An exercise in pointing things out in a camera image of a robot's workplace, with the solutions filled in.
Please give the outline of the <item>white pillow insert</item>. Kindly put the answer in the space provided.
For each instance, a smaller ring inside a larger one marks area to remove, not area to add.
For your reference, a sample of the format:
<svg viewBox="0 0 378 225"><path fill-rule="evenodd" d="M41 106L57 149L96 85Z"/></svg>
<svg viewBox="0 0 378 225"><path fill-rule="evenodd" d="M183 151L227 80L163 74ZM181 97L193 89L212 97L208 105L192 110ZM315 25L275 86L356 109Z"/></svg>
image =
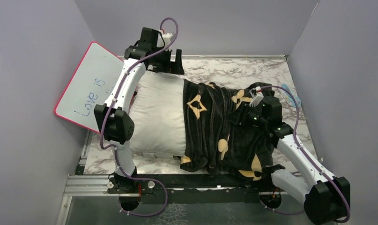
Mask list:
<svg viewBox="0 0 378 225"><path fill-rule="evenodd" d="M173 74L147 71L142 76L129 111L133 151L162 158L185 154L183 89L184 79Z"/></svg>

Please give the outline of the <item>black floral pillowcase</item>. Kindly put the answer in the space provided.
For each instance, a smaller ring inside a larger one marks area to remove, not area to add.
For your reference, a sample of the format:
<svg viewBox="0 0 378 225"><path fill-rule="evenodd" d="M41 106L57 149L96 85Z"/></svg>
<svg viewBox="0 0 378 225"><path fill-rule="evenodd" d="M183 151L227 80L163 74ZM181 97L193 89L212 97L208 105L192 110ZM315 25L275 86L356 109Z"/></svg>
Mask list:
<svg viewBox="0 0 378 225"><path fill-rule="evenodd" d="M264 96L274 95L270 84L262 82L231 89L214 82L184 81L182 170L205 169L210 175L226 172L242 180L261 180L263 169L273 165L274 146L263 129L249 124L235 125L228 120L229 114L251 101L250 91L258 86L263 88Z"/></svg>

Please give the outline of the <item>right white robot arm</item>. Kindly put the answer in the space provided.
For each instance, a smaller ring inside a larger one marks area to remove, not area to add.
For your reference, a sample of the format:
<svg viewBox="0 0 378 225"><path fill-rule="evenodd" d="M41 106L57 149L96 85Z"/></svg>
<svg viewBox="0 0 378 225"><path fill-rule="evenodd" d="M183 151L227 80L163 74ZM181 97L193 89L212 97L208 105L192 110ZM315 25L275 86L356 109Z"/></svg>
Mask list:
<svg viewBox="0 0 378 225"><path fill-rule="evenodd" d="M326 169L299 140L296 130L282 120L282 105L273 96L256 96L238 108L237 124L252 125L266 134L267 140L282 152L297 169L300 178L284 168L273 167L260 178L261 186L271 191L283 189L303 205L315 225L345 223L350 217L350 183Z"/></svg>

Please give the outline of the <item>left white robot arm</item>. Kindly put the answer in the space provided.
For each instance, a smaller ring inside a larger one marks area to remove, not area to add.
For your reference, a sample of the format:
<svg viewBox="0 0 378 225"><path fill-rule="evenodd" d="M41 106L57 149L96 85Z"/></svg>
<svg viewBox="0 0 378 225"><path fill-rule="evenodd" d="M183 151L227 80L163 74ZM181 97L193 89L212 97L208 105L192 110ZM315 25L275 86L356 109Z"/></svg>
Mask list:
<svg viewBox="0 0 378 225"><path fill-rule="evenodd" d="M129 116L130 103L140 79L148 70L184 75L180 49L176 51L176 59L171 60L170 47L177 36L178 31L166 33L162 28L142 28L140 39L125 49L124 65L113 90L105 102L93 110L100 132L100 147L112 150L116 165L114 180L128 193L137 188L137 179L133 177L136 166L129 142L134 133L134 122Z"/></svg>

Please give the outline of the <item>blue packaged small item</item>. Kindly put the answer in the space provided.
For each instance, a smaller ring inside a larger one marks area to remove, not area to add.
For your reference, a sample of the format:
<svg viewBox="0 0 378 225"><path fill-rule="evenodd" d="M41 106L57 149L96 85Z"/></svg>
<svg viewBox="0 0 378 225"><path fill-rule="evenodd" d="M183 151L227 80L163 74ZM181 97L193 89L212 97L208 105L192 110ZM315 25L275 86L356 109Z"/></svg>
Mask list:
<svg viewBox="0 0 378 225"><path fill-rule="evenodd" d="M282 84L281 85L281 87L283 88L283 89L285 89L286 91L288 91L289 93L291 93L291 95L288 93L288 92L286 92L286 91L284 91L284 90L280 90L280 93L284 96L284 99L285 99L285 101L287 102L287 104L289 105L289 106L291 106L291 107L296 107L296 105L295 105L295 103L294 103L294 101L296 102L296 104L297 104L297 106L298 107L301 107L301 99L298 97L298 96L296 96L296 95L294 95L294 93L290 90L290 88L289 88L289 86L287 85L287 84Z"/></svg>

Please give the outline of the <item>pink framed whiteboard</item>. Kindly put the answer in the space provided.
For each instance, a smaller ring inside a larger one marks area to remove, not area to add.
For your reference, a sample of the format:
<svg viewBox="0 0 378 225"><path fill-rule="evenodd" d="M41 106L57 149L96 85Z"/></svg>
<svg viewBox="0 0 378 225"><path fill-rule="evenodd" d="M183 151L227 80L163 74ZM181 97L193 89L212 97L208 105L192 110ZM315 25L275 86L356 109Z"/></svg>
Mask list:
<svg viewBox="0 0 378 225"><path fill-rule="evenodd" d="M94 108L111 94L123 60L97 42L91 42L54 108L59 118L99 133Z"/></svg>

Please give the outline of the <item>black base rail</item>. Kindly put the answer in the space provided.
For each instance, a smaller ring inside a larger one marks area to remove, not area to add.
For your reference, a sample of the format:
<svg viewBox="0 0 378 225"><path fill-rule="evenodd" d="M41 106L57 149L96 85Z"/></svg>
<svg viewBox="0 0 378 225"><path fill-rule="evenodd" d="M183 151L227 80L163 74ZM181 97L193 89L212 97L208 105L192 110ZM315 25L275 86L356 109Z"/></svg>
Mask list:
<svg viewBox="0 0 378 225"><path fill-rule="evenodd" d="M243 181L230 174L134 174L134 187L108 178L107 192L118 196L122 206L140 204L198 203L281 203L282 189L270 177L260 181Z"/></svg>

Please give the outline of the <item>aluminium frame rail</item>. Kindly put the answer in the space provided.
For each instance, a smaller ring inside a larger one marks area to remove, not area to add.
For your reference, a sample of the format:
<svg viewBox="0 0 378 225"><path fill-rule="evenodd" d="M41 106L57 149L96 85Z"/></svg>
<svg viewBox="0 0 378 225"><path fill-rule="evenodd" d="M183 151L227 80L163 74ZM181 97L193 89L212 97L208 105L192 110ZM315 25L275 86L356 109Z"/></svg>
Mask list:
<svg viewBox="0 0 378 225"><path fill-rule="evenodd" d="M114 168L112 151L101 149L99 135L88 132L75 172L67 177L56 223L123 224L117 206L118 196L107 192L108 178Z"/></svg>

